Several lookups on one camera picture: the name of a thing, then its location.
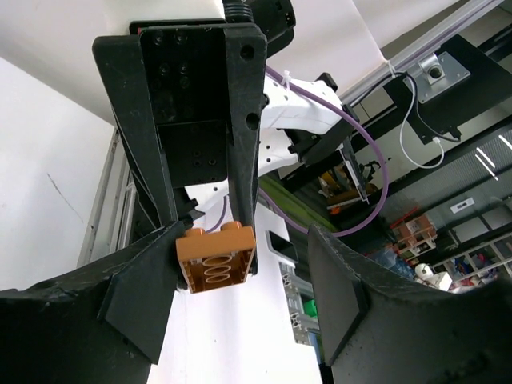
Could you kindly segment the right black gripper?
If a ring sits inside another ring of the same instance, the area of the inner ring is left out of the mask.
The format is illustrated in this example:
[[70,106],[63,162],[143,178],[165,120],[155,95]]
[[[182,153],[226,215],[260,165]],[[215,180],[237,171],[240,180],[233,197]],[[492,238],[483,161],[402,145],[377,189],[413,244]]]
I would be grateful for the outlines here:
[[220,20],[134,21],[129,32],[96,38],[92,51],[160,223],[177,220],[171,184],[228,176],[234,220],[255,227],[265,35]]

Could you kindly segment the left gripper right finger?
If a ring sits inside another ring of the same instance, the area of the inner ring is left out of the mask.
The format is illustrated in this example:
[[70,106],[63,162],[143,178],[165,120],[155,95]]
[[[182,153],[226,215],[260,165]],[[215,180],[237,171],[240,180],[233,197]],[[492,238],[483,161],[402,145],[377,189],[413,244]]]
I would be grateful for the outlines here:
[[508,383],[511,281],[464,294],[408,280],[319,226],[308,258],[336,383]]

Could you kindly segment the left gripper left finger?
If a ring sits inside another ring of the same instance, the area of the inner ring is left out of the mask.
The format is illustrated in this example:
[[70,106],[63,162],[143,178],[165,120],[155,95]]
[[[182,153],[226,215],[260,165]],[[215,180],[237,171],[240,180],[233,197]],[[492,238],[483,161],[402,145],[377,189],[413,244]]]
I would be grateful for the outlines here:
[[179,279],[181,222],[26,290],[1,293],[4,383],[144,383]]

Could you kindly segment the brown lego plate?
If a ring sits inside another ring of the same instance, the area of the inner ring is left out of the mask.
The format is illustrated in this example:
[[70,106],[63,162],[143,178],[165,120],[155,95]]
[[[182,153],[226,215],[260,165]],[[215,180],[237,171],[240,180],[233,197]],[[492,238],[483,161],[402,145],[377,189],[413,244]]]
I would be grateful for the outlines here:
[[211,233],[193,228],[176,240],[177,260],[192,294],[244,283],[255,251],[253,227],[238,221]]

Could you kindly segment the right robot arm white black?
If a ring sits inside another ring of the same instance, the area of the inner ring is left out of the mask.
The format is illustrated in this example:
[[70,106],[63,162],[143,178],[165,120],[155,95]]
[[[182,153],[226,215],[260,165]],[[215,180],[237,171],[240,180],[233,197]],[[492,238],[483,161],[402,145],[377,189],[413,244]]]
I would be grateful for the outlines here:
[[175,242],[196,214],[228,197],[254,222],[258,177],[312,158],[294,134],[342,138],[323,81],[305,98],[264,74],[268,41],[250,18],[132,22],[92,51],[139,203],[154,228],[145,271],[177,278]]

